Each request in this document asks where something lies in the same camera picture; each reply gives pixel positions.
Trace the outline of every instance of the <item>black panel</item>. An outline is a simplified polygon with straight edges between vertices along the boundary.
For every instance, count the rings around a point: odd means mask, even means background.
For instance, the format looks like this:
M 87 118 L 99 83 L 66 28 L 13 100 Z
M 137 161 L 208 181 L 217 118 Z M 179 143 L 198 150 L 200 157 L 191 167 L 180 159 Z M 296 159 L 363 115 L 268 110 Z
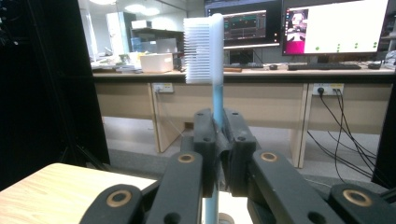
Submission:
M 56 162 L 63 148 L 33 50 L 0 49 L 0 189 Z
M 109 163 L 78 1 L 10 2 L 20 16 L 1 26 L 23 41 L 0 46 L 0 189 L 60 158 L 85 165 L 80 147 Z
M 384 120 L 378 155 L 375 163 L 375 175 L 372 181 L 383 187 L 396 187 L 396 85 L 393 83 L 389 98 L 388 111 Z

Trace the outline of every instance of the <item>keyboard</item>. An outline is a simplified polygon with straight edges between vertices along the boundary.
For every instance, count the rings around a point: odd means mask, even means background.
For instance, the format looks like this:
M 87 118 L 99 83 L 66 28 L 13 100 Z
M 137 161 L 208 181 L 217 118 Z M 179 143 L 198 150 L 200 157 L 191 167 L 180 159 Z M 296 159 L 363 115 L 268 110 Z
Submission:
M 262 63 L 232 63 L 232 64 L 224 64 L 224 68 L 242 68 L 242 69 L 249 69 L 249 68 L 264 68 Z
M 359 70 L 355 63 L 308 63 L 308 64 L 289 64 L 289 71 L 297 70 Z

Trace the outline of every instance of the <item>laboratory bench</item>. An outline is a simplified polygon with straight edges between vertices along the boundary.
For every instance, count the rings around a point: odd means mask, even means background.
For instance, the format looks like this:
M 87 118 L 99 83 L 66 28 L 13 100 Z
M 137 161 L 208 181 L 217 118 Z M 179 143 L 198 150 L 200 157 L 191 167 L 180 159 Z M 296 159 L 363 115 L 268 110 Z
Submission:
M 288 71 L 244 69 L 224 73 L 224 107 L 238 111 L 249 126 L 290 130 L 290 151 L 295 167 L 304 165 L 308 130 L 339 131 L 332 115 L 313 95 L 315 83 L 343 83 L 344 113 L 353 133 L 383 134 L 389 113 L 394 70 Z M 151 119 L 158 152 L 164 152 L 180 135 L 195 112 L 212 108 L 210 84 L 186 84 L 185 74 L 94 73 L 101 114 L 104 117 Z M 156 92 L 155 83 L 172 83 L 173 92 Z M 339 119 L 337 96 L 324 96 L 330 110 Z

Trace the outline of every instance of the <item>wooden table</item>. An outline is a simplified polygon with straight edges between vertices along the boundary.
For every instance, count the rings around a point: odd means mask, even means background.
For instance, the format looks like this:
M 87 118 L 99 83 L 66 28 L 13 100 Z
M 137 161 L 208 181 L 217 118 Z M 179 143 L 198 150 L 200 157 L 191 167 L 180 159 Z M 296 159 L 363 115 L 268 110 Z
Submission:
M 54 163 L 0 192 L 0 223 L 79 223 L 104 189 L 117 184 L 144 189 L 154 181 Z M 231 215 L 235 224 L 252 223 L 246 198 L 221 192 L 219 212 Z

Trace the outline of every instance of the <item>cardboard box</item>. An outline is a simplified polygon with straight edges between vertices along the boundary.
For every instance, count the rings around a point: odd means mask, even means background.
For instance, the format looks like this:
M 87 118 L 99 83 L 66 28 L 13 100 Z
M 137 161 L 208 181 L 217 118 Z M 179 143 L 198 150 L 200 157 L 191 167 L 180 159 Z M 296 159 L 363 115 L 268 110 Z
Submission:
M 140 64 L 144 73 L 170 72 L 173 70 L 173 56 L 171 53 L 142 55 Z
M 152 28 L 151 21 L 131 21 L 132 29 Z

